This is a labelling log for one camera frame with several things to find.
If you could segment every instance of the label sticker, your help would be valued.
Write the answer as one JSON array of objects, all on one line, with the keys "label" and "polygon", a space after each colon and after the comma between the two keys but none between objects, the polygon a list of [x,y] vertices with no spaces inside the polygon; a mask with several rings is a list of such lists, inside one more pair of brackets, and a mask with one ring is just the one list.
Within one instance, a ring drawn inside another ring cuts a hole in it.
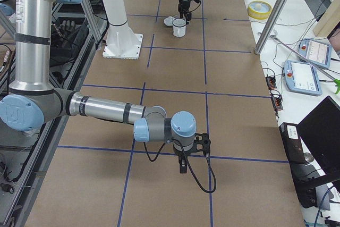
[{"label": "label sticker", "polygon": [[288,137],[291,139],[299,139],[295,126],[287,125]]},{"label": "label sticker", "polygon": [[25,22],[25,1],[24,0],[16,0],[16,22],[24,23]]}]

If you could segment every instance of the brown cardboard surface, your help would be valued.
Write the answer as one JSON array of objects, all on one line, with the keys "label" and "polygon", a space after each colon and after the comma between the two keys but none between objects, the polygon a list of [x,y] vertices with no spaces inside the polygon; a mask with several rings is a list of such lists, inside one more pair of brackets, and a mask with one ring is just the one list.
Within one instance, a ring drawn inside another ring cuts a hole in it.
[{"label": "brown cardboard surface", "polygon": [[147,87],[151,89],[205,91],[201,51],[153,49]]},{"label": "brown cardboard surface", "polygon": [[[179,111],[188,111],[195,116],[197,132],[202,133],[207,130],[206,122],[206,99],[204,94],[176,93],[165,91],[145,91],[143,104],[147,106],[160,105],[164,107],[168,116],[173,116]],[[149,143],[148,149],[157,152],[161,143]],[[141,143],[136,143],[137,150],[144,150]],[[163,152],[172,153],[173,146],[167,145]]]},{"label": "brown cardboard surface", "polygon": [[270,99],[209,95],[211,154],[286,161]]},{"label": "brown cardboard surface", "polygon": [[203,28],[201,19],[192,19],[187,26],[185,37],[175,37],[172,28],[164,25],[164,18],[158,18],[154,47],[203,50]]},{"label": "brown cardboard surface", "polygon": [[156,15],[159,0],[124,0],[126,14]]},{"label": "brown cardboard surface", "polygon": [[[203,0],[183,38],[160,17],[176,14],[176,0],[125,6],[144,34],[140,57],[98,51],[82,93],[194,114],[197,132],[210,134],[216,193],[210,199],[189,170],[179,174],[172,145],[150,163],[132,127],[71,117],[60,145],[76,147],[57,150],[27,226],[304,226],[251,24],[235,21],[248,18],[244,3]],[[148,145],[151,157],[160,145]],[[205,159],[189,160],[208,188]]]},{"label": "brown cardboard surface", "polygon": [[[192,176],[179,174],[177,157],[161,155],[157,162],[134,154],[121,226],[209,226],[209,195]],[[208,188],[204,158],[191,158],[202,185]]]},{"label": "brown cardboard surface", "polygon": [[95,54],[84,84],[143,87],[150,49],[142,48],[138,60],[103,58],[103,50]]},{"label": "brown cardboard surface", "polygon": [[112,227],[129,158],[129,153],[59,148],[25,226]]},{"label": "brown cardboard surface", "polygon": [[[179,0],[161,0],[159,6],[159,16],[178,16],[177,7],[179,4]],[[198,4],[192,2],[190,10],[194,10],[198,7]],[[202,18],[202,7],[198,7],[197,10],[192,12],[193,18]]]},{"label": "brown cardboard surface", "polygon": [[[83,95],[140,104],[141,90],[83,87]],[[107,122],[93,117],[71,117],[59,142],[60,145],[99,147],[130,150],[133,141],[133,126]]]},{"label": "brown cardboard surface", "polygon": [[244,0],[203,0],[203,5],[207,19],[249,20],[248,13],[244,11]]},{"label": "brown cardboard surface", "polygon": [[284,163],[212,159],[219,189],[214,226],[304,226],[290,168]]},{"label": "brown cardboard surface", "polygon": [[206,61],[208,92],[269,96],[259,55],[207,52]]},{"label": "brown cardboard surface", "polygon": [[249,21],[204,20],[207,50],[253,52],[255,40]]}]

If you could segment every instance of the green object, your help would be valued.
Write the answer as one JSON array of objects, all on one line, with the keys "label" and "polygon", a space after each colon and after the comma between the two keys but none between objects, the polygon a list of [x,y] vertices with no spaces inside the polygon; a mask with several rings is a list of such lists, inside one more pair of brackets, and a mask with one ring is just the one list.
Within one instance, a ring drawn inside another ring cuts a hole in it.
[{"label": "green object", "polygon": [[338,94],[339,91],[340,91],[340,80],[339,79],[334,79],[333,82],[335,83],[335,86],[337,87],[335,94]]}]

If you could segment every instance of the blue tape line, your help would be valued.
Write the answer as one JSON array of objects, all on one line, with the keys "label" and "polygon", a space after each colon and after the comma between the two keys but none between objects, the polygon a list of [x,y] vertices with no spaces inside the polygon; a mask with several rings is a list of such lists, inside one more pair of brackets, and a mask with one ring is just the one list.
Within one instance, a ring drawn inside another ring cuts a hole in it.
[{"label": "blue tape line", "polygon": [[[146,83],[143,84],[142,96],[140,98],[140,105],[143,104],[145,85],[146,85]],[[123,215],[126,191],[128,189],[128,182],[129,182],[129,176],[130,176],[130,170],[131,170],[131,164],[132,164],[132,156],[133,156],[133,151],[134,151],[134,145],[135,145],[135,140],[133,140],[132,147],[131,147],[129,166],[127,167],[127,173],[126,173],[126,179],[125,179],[125,185],[124,185],[124,191],[123,191],[123,198],[122,198],[121,209],[120,209],[120,213],[119,213],[117,227],[120,227],[121,222],[122,222],[122,215]]]},{"label": "blue tape line", "polygon": [[125,178],[124,191],[123,191],[123,197],[122,197],[122,203],[121,203],[121,209],[120,209],[120,212],[119,212],[119,218],[118,218],[118,222],[117,222],[117,227],[120,227],[121,226],[121,222],[122,222],[126,190],[128,189],[128,181],[129,181],[130,170],[131,170],[131,163],[132,163],[134,143],[135,143],[135,141],[133,140],[132,151],[130,152],[129,165],[127,167],[127,173],[126,173],[126,178]]},{"label": "blue tape line", "polygon": [[143,90],[142,88],[120,87],[120,86],[109,86],[109,85],[83,85],[83,86],[85,86],[85,87],[98,87],[98,88],[110,88],[110,89]]},{"label": "blue tape line", "polygon": [[149,60],[148,60],[147,68],[149,68],[149,65],[150,65],[152,47],[153,47],[153,45],[154,45],[154,38],[155,38],[155,34],[152,34],[151,47],[150,47],[150,52],[149,52]]},{"label": "blue tape line", "polygon": [[185,90],[162,90],[162,89],[145,89],[146,91],[161,91],[165,93],[188,93],[188,94],[205,94],[199,91],[185,91]]},{"label": "blue tape line", "polygon": [[248,21],[248,22],[250,22],[250,20],[227,19],[227,18],[224,18],[223,20],[224,21]]},{"label": "blue tape line", "polygon": [[99,87],[109,89],[127,89],[127,90],[145,90],[145,91],[161,91],[164,93],[188,93],[188,94],[208,94],[208,95],[224,95],[231,97],[250,97],[250,98],[270,98],[270,96],[258,96],[258,95],[243,95],[243,94],[228,94],[228,93],[208,93],[202,91],[185,91],[185,90],[165,90],[165,89],[148,89],[148,88],[133,88],[133,87],[120,87],[120,86],[107,86],[107,85],[83,85],[86,87]]},{"label": "blue tape line", "polygon": [[[201,0],[202,3],[202,17],[204,18],[204,8],[203,3],[204,0]],[[205,40],[205,30],[204,30],[204,20],[202,20],[202,31],[203,31],[203,54],[204,54],[204,79],[205,85],[207,85],[207,63],[206,63],[206,40]],[[208,93],[205,92],[206,97],[206,120],[207,120],[207,133],[209,134],[209,108],[208,108]],[[210,169],[208,169],[208,177],[209,177],[209,190],[211,190],[211,173]],[[209,194],[209,210],[210,210],[210,227],[214,227],[214,214],[213,214],[213,196]]]},{"label": "blue tape line", "polygon": [[250,97],[250,98],[270,98],[270,96],[257,96],[257,95],[243,95],[243,94],[228,94],[228,93],[208,93],[209,95],[226,95],[232,97]]},{"label": "blue tape line", "polygon": [[154,46],[154,49],[185,50],[185,51],[199,51],[199,52],[203,51],[203,49],[171,48],[171,47],[158,47],[158,46]]},{"label": "blue tape line", "polygon": [[233,51],[233,50],[206,50],[206,52],[222,52],[222,53],[251,53],[251,51]]},{"label": "blue tape line", "polygon": [[[168,16],[163,16],[163,15],[156,16],[156,15],[148,15],[148,14],[127,14],[127,16],[141,16],[141,17],[145,16],[145,17],[159,17],[159,18],[167,18],[168,17]],[[204,19],[204,20],[207,20],[208,18],[195,18],[195,17],[192,17],[192,19],[198,19],[198,20]]]},{"label": "blue tape line", "polygon": [[0,36],[0,38],[2,38],[4,35],[6,34],[6,31],[5,32],[3,32],[3,34]]},{"label": "blue tape line", "polygon": [[157,8],[157,14],[156,14],[156,20],[155,20],[155,23],[157,23],[157,20],[158,20],[158,14],[159,14],[159,7],[160,7],[160,1],[158,1],[158,8]]},{"label": "blue tape line", "polygon": [[[58,145],[58,148],[68,148],[68,149],[82,149],[82,150],[96,150],[96,151],[110,151],[110,152],[120,152],[120,153],[138,153],[146,154],[145,151],[140,150],[128,150],[128,149],[114,149],[114,148],[104,148],[104,147],[86,147],[86,146],[68,146],[68,145]],[[176,156],[174,153],[160,153],[161,155]],[[203,155],[192,154],[190,157],[205,158]],[[213,156],[213,159],[228,159],[232,161],[248,161],[248,162],[271,162],[271,163],[289,163],[288,161],[280,161],[274,159],[255,159],[255,158],[240,158],[240,157],[228,157],[228,156]]]},{"label": "blue tape line", "polygon": [[104,148],[104,147],[86,147],[86,146],[67,146],[67,145],[58,145],[58,148],[84,149],[84,150],[97,150],[97,151],[123,152],[123,153],[130,153],[130,152],[131,152],[131,150],[126,150],[126,149],[113,149],[113,148]]},{"label": "blue tape line", "polygon": [[204,0],[201,0],[202,5],[202,34],[203,34],[203,61],[204,61],[204,83],[207,85],[207,59],[206,59],[206,36],[205,36],[205,30],[204,30],[204,8],[203,8]]}]

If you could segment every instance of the yellow tape roll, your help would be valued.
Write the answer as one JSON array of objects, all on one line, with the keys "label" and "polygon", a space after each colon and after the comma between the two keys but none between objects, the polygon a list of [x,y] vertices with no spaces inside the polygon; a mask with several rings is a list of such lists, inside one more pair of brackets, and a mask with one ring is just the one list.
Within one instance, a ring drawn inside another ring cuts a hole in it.
[{"label": "yellow tape roll", "polygon": [[271,5],[267,2],[256,0],[249,3],[247,11],[248,15],[257,20],[264,20],[271,13]]}]

